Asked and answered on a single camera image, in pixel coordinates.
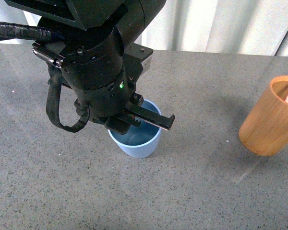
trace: wooden cup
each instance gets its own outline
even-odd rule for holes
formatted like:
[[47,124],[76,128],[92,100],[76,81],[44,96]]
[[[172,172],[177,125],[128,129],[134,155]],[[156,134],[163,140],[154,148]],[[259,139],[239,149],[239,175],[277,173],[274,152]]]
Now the wooden cup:
[[273,156],[288,144],[288,76],[270,81],[239,129],[239,138],[250,151]]

